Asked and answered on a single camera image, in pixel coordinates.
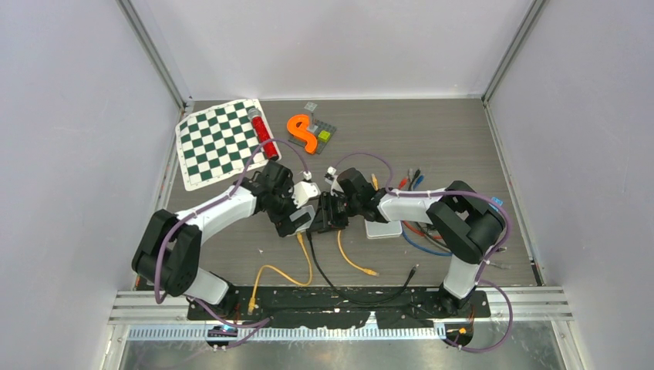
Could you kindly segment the white network switch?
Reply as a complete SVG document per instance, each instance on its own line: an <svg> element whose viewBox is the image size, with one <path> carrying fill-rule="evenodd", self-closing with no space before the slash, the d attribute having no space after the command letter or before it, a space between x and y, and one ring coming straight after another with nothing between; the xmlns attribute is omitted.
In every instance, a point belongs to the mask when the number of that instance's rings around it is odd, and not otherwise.
<svg viewBox="0 0 654 370"><path fill-rule="evenodd" d="M392 221L389 223L378 223L372 221L365 221L366 237L370 240L386 239L399 237L403 232L402 223L400 221Z"/></svg>
<svg viewBox="0 0 654 370"><path fill-rule="evenodd" d="M307 231L315 219L316 211L313 205L305 205L289 216L292 226L295 228L292 234Z"/></svg>

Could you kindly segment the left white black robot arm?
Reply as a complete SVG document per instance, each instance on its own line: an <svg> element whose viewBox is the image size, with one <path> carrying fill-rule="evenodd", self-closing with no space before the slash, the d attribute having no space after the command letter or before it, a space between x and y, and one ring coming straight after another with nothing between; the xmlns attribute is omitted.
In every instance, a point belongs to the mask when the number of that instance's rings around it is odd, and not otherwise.
<svg viewBox="0 0 654 370"><path fill-rule="evenodd" d="M236 298L229 283L200 267L201 247L226 227L264 212L279 237L309 225L315 216L309 201L320 194L309 172L300 181L280 163L269 161L261 171L239 179L217 197L188 210L156 211L143 233L132 270L151 282L161 296L186 295L207 303L216 318L235 313Z"/></svg>

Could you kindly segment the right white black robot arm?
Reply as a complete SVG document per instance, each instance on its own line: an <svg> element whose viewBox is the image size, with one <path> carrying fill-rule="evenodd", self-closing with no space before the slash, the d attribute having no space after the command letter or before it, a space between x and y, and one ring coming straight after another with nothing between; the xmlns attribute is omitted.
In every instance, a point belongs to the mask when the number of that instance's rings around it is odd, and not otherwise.
<svg viewBox="0 0 654 370"><path fill-rule="evenodd" d="M331 189L319 198L311 232L342 230L356 216L379 224L429 224L452 254L437 292L437 307L454 317L470 307L470 296L487 252L504 241L510 230L507 214L491 198L476 193L460 180L443 190L375 188L355 168L337 173L331 167L325 180Z"/></svg>

